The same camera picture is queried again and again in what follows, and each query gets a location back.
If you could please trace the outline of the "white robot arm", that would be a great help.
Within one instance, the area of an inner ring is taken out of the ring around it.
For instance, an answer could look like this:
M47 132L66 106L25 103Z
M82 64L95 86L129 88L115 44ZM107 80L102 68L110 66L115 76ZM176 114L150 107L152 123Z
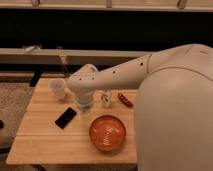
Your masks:
M148 75L150 59L148 54L102 71L92 64L84 65L67 81L76 105L81 111L90 108L96 90L137 89Z

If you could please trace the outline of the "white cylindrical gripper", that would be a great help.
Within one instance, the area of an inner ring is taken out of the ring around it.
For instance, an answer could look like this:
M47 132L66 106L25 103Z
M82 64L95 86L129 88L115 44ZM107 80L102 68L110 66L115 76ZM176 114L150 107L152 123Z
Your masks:
M80 110L86 110L93 105L93 93L77 94L75 96L75 103Z

